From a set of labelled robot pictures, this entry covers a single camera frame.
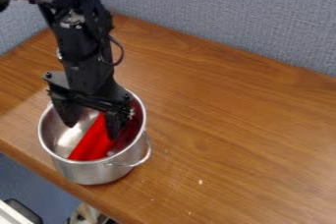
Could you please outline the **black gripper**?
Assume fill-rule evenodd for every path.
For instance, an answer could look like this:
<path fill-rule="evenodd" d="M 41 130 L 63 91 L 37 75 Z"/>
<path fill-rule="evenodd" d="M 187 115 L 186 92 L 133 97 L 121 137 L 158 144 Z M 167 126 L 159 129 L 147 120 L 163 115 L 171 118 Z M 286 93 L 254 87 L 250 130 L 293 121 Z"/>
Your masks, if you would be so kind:
<path fill-rule="evenodd" d="M 71 128 L 85 108 L 97 110 L 105 115 L 107 137 L 115 140 L 130 115 L 130 94 L 114 80 L 122 46 L 111 37 L 59 39 L 57 56 L 62 70 L 46 72 L 42 79 L 62 124 Z"/>

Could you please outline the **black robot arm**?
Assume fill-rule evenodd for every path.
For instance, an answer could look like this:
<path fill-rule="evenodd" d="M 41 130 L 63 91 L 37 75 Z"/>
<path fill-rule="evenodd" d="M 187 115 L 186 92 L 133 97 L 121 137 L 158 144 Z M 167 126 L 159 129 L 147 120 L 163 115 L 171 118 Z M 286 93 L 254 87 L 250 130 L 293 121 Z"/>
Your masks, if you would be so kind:
<path fill-rule="evenodd" d="M 0 12 L 13 0 L 0 0 Z M 73 127 L 82 110 L 105 114 L 107 137 L 115 140 L 130 117 L 131 95 L 114 81 L 110 36 L 113 23 L 101 0 L 25 0 L 38 6 L 57 43 L 59 71 L 46 72 L 47 96 L 66 127 Z"/>

